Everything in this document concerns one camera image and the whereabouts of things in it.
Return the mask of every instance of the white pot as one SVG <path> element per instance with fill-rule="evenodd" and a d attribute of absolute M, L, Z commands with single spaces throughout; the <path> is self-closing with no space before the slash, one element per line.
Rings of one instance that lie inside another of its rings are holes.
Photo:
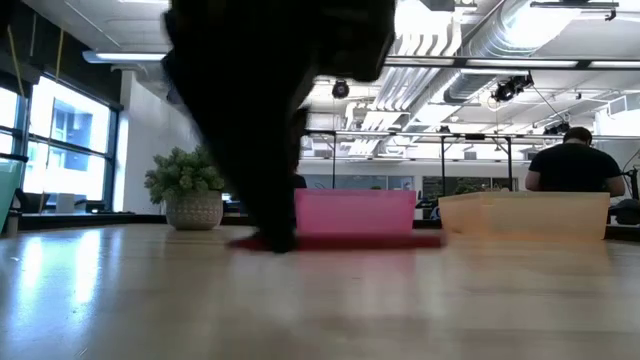
<path fill-rule="evenodd" d="M 176 230 L 211 230 L 222 220 L 219 191 L 192 193 L 166 201 L 167 223 Z"/>

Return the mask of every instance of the white wall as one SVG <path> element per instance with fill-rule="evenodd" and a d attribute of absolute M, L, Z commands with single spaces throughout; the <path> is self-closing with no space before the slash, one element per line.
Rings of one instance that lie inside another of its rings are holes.
<path fill-rule="evenodd" d="M 524 179 L 527 176 L 529 164 L 513 164 L 513 177 L 518 179 L 518 187 L 524 189 Z M 331 160 L 302 160 L 298 167 L 300 175 L 331 175 L 333 164 Z M 453 177 L 508 177 L 506 162 L 502 163 L 472 163 L 472 162 L 447 162 L 445 166 L 446 176 Z M 336 161 L 337 175 L 387 175 L 387 176 L 413 176 L 416 191 L 422 190 L 423 176 L 441 176 L 442 167 L 439 162 L 381 162 L 363 161 L 347 162 Z"/>
<path fill-rule="evenodd" d="M 640 121 L 638 121 L 640 111 L 626 111 L 609 116 L 607 109 L 602 109 L 596 113 L 594 124 L 595 135 L 612 136 L 640 136 Z M 599 141 L 596 148 L 611 155 L 620 170 L 629 171 L 634 166 L 640 168 L 640 141 L 635 140 L 610 140 Z M 631 191 L 627 189 L 624 198 L 631 198 Z"/>
<path fill-rule="evenodd" d="M 175 146 L 191 151 L 199 137 L 191 119 L 141 85 L 131 71 L 123 71 L 114 210 L 159 214 L 149 202 L 144 174 L 155 168 L 153 156 L 167 155 Z"/>

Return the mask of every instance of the pink box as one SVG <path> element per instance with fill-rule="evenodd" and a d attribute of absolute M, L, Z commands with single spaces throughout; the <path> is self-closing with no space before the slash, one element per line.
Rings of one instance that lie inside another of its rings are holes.
<path fill-rule="evenodd" d="M 298 233 L 410 234 L 415 191 L 297 189 Z"/>

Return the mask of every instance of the man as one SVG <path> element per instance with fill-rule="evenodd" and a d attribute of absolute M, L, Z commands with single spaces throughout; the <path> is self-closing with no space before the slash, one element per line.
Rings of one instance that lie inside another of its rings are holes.
<path fill-rule="evenodd" d="M 625 194 L 625 183 L 616 161 L 591 147 L 591 133 L 574 127 L 563 144 L 538 153 L 525 181 L 530 191 L 608 192 Z"/>

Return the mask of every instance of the desk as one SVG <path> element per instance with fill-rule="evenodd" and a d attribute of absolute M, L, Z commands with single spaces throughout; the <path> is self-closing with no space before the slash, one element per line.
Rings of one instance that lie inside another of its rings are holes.
<path fill-rule="evenodd" d="M 0 240 L 1 359 L 635 359 L 640 247 L 230 251 L 243 227 Z"/>

